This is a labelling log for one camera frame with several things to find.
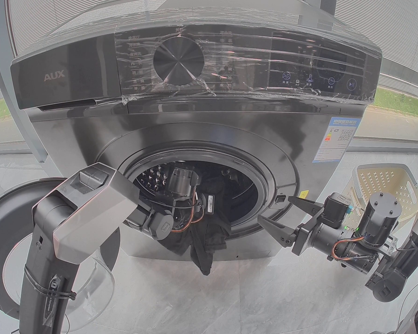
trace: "black garment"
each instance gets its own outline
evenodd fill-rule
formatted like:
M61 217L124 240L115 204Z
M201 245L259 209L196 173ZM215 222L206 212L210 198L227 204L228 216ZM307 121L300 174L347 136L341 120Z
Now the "black garment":
M191 246L192 261L207 276L212 267L213 254L226 248L226 237L231 234L231 225L225 216L230 206L224 199L225 182L222 176L205 180L197 191L215 195L213 215L204 215L198 223L191 224L183 232L171 233L159 243L180 256Z

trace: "play pause button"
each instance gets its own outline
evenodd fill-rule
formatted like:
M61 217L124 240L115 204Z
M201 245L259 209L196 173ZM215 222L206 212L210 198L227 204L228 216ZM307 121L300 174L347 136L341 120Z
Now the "play pause button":
M356 79L350 78L350 79L347 81L347 89L348 89L348 90L350 90L350 91L355 90L355 89L356 89L356 86L357 86L357 81L356 81Z

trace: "tiled floor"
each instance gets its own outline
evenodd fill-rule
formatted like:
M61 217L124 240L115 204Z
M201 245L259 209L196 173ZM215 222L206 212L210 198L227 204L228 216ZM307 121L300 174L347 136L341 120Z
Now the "tiled floor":
M321 197L341 192L359 164L403 163L418 180L418 154L346 153ZM0 193L46 176L29 155L0 156ZM408 235L408 226L400 237ZM308 249L296 257L216 262L201 275L190 262L129 257L120 252L115 295L104 313L78 334L368 334L396 328L402 301L418 283L418 270L400 297L381 303L364 287L367 276ZM405 315L418 297L407 298ZM0 312L0 334L17 321Z

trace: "barcode label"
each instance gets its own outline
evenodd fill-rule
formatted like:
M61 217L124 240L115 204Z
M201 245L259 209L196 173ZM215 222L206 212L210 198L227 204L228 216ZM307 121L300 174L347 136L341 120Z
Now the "barcode label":
M213 213L213 196L208 196L208 213Z

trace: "aux logo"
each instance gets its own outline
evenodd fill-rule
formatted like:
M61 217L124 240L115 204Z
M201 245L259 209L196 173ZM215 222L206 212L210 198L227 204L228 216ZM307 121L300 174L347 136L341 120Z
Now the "aux logo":
M45 74L44 81L50 81L52 79L62 78L65 77L64 70L58 70L55 73Z

